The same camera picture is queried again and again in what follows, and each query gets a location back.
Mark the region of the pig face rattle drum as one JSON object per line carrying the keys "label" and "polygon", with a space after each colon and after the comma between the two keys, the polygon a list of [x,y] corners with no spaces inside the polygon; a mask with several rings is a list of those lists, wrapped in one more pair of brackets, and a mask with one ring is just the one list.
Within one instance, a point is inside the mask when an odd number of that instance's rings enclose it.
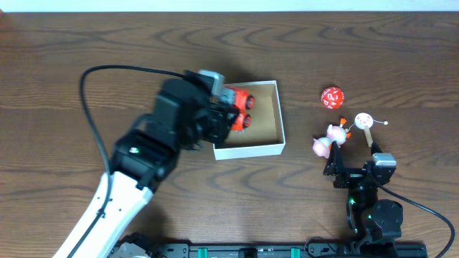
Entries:
{"label": "pig face rattle drum", "polygon": [[364,132],[368,147],[371,147],[374,141],[370,129],[375,123],[389,125],[389,122],[387,120],[379,121],[375,120],[368,113],[358,113],[354,118],[354,123],[349,128],[346,128],[345,131],[347,135],[350,137],[352,128],[358,128],[362,130]]}

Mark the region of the red toy truck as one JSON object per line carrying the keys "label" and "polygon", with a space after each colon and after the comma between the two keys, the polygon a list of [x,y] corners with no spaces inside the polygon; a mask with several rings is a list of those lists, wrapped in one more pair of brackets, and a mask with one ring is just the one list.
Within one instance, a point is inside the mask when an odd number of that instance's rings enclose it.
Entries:
{"label": "red toy truck", "polygon": [[235,106],[239,110],[239,115],[232,125],[232,131],[244,132],[251,126],[252,117],[247,111],[254,108],[255,97],[249,90],[240,87],[225,86],[221,100],[228,105]]}

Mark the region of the red polyhedral number die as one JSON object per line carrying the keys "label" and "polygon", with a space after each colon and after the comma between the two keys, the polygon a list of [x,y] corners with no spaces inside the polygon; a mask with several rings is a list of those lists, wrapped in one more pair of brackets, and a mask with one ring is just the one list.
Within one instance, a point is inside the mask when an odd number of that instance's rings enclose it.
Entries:
{"label": "red polyhedral number die", "polygon": [[344,103],[344,99],[343,90],[336,86],[327,87],[321,93],[321,103],[328,109],[336,110],[340,108]]}

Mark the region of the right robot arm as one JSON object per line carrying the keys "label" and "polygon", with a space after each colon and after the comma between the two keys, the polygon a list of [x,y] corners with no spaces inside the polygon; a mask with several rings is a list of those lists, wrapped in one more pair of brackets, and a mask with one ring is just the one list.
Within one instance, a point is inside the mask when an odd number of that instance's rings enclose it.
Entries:
{"label": "right robot arm", "polygon": [[349,227],[356,232],[349,250],[360,254],[369,251],[370,247],[383,249],[386,245],[392,249],[394,240],[402,235],[402,205],[378,198],[378,190],[390,182],[397,162],[392,154],[382,152],[376,143],[371,145],[371,155],[372,159],[361,168],[346,167],[341,150],[334,141],[323,170],[325,176],[334,177],[334,188],[348,190],[347,220]]}

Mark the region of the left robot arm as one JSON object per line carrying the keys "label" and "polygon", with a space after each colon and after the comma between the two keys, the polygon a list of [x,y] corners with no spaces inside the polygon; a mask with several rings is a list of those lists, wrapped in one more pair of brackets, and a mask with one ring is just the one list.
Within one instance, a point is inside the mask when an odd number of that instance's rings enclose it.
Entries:
{"label": "left robot arm", "polygon": [[56,257],[107,257],[121,234],[172,172],[182,150],[203,140],[221,145],[239,110],[220,100],[224,76],[209,70],[172,72],[152,113],[140,115],[108,156],[94,122],[105,173],[85,213]]}

